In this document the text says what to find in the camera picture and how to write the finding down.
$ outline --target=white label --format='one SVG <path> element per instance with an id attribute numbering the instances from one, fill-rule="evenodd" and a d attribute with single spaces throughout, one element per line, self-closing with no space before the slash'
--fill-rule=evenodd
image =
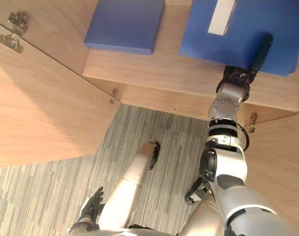
<path id="1" fill-rule="evenodd" d="M 228 28 L 230 15 L 234 10 L 235 0 L 217 0 L 208 33 L 224 35 Z"/>

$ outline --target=wooden panel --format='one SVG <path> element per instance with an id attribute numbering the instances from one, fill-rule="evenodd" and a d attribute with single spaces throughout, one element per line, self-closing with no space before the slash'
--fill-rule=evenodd
<path id="1" fill-rule="evenodd" d="M 152 56 L 89 50 L 84 76 L 214 97 L 223 65 L 178 56 L 189 6 L 167 6 Z M 247 103 L 299 111 L 299 62 L 295 73 L 259 73 Z"/>
<path id="2" fill-rule="evenodd" d="M 166 5 L 170 6 L 191 6 L 193 0 L 164 0 Z"/>
<path id="3" fill-rule="evenodd" d="M 0 166 L 94 154 L 120 103 L 21 45 L 18 54 L 0 44 Z"/>
<path id="4" fill-rule="evenodd" d="M 299 232 L 299 115 L 256 126 L 245 152 L 246 184 Z"/>
<path id="5" fill-rule="evenodd" d="M 213 98 L 210 97 L 89 77 L 86 77 L 86 79 L 108 94 L 112 95 L 113 90 L 116 89 L 118 91 L 116 97 L 122 103 L 203 120 L 208 120 L 208 110 L 213 102 Z M 239 123 L 248 126 L 252 113 L 258 115 L 257 124 L 297 114 L 275 108 L 242 104 L 238 115 Z"/>
<path id="6" fill-rule="evenodd" d="M 29 27 L 23 39 L 78 74 L 88 48 L 84 38 L 97 0 L 0 0 L 0 24 L 9 30 L 11 12 L 25 11 Z"/>

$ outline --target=gray striped carpet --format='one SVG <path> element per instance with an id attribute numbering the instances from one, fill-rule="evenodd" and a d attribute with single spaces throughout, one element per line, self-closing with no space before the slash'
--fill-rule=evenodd
<path id="1" fill-rule="evenodd" d="M 121 105 L 95 156 L 0 169 L 0 236 L 65 235 L 84 200 L 106 200 L 143 143 L 161 152 L 146 176 L 134 224 L 176 234 L 196 207 L 184 194 L 198 175 L 206 122 Z"/>

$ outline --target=blue box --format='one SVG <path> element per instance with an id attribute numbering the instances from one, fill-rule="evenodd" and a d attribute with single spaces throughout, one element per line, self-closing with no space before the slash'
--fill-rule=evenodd
<path id="1" fill-rule="evenodd" d="M 261 71 L 288 76 L 299 57 L 299 0 L 236 0 L 226 33 L 208 33 L 216 0 L 194 0 L 179 55 L 248 68 L 267 32 L 273 44 Z"/>
<path id="2" fill-rule="evenodd" d="M 164 0 L 99 0 L 85 45 L 126 53 L 153 53 Z"/>

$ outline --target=metal hinge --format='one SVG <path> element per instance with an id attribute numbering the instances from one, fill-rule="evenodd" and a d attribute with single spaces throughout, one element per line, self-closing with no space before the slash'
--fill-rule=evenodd
<path id="1" fill-rule="evenodd" d="M 114 103 L 115 102 L 115 99 L 116 99 L 116 97 L 117 97 L 117 95 L 118 95 L 118 89 L 117 88 L 115 88 L 113 91 L 112 91 L 112 98 L 110 98 L 110 100 L 109 100 L 109 102 L 110 103 Z"/>
<path id="2" fill-rule="evenodd" d="M 16 14 L 12 12 L 7 21 L 14 25 L 13 32 L 22 36 L 28 29 L 28 18 L 29 16 L 24 12 L 17 12 Z"/>
<path id="3" fill-rule="evenodd" d="M 249 121 L 249 133 L 255 133 L 254 125 L 256 124 L 257 118 L 258 118 L 257 114 L 252 113 L 250 121 Z"/>
<path id="4" fill-rule="evenodd" d="M 13 49 L 17 53 L 21 53 L 23 47 L 20 45 L 20 38 L 28 28 L 28 18 L 28 15 L 24 12 L 11 13 L 8 17 L 8 22 L 14 25 L 13 33 L 8 35 L 0 34 L 0 43 Z"/>

